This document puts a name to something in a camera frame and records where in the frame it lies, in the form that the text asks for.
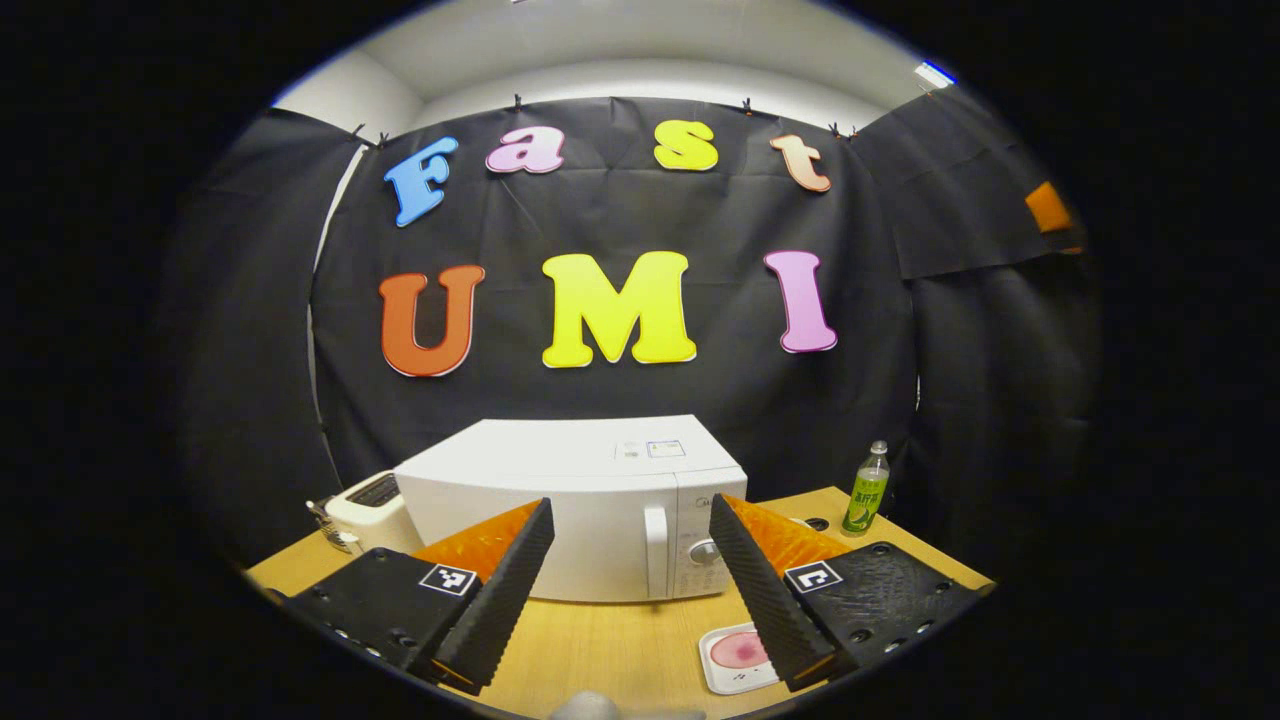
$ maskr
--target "pink food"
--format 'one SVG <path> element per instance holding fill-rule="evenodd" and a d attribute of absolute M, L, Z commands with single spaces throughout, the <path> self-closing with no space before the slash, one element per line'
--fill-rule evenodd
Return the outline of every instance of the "pink food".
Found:
<path fill-rule="evenodd" d="M 754 667 L 768 662 L 759 633 L 733 633 L 712 646 L 712 662 L 722 667 Z"/>

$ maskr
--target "microwave control knob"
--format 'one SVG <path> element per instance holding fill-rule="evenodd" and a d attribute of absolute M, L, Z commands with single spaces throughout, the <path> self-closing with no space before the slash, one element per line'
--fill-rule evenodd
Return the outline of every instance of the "microwave control knob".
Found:
<path fill-rule="evenodd" d="M 716 541 L 701 541 L 689 548 L 689 559 L 695 565 L 710 565 L 719 560 L 719 548 L 716 547 Z"/>

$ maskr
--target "pink letter i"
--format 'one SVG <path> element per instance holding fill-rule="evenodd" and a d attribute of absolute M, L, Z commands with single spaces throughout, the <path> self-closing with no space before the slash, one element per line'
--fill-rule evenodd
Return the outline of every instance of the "pink letter i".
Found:
<path fill-rule="evenodd" d="M 822 316 L 815 270 L 822 264 L 813 252 L 783 250 L 769 252 L 764 264 L 778 274 L 782 302 L 787 314 L 787 332 L 782 333 L 782 350 L 818 352 L 836 347 L 836 331 Z"/>

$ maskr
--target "table surface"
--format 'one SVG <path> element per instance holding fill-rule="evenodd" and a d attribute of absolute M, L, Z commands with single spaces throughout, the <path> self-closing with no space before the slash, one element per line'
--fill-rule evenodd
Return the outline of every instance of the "table surface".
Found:
<path fill-rule="evenodd" d="M 835 487 L 759 503 L 788 518 L 823 518 L 823 534 L 850 548 L 887 541 L 961 585 L 991 592 L 995 583 L 943 555 L 924 541 L 877 516 L 867 534 L 840 533 L 849 496 Z M 352 560 L 332 547 L 320 532 L 251 568 L 261 587 L 297 594 Z M 530 598 L 503 653 L 493 684 L 477 700 L 492 707 L 547 717 L 580 691 L 603 693 L 627 715 L 703 710 L 708 720 L 732 717 L 813 692 L 799 693 L 774 683 L 740 694 L 719 696 L 707 688 L 698 641 L 710 630 L 750 623 L 737 587 L 730 580 L 721 594 L 663 602 L 591 605 Z M 447 692 L 454 692 L 443 687 Z"/>

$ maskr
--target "fluorescent light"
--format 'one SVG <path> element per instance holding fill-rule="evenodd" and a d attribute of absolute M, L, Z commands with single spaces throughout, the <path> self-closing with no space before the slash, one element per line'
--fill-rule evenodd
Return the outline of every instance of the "fluorescent light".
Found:
<path fill-rule="evenodd" d="M 928 63 L 920 63 L 919 68 L 915 68 L 915 74 L 920 76 L 928 81 L 933 87 L 942 88 L 948 85 L 955 83 L 954 79 L 942 73 L 942 70 L 934 68 Z"/>

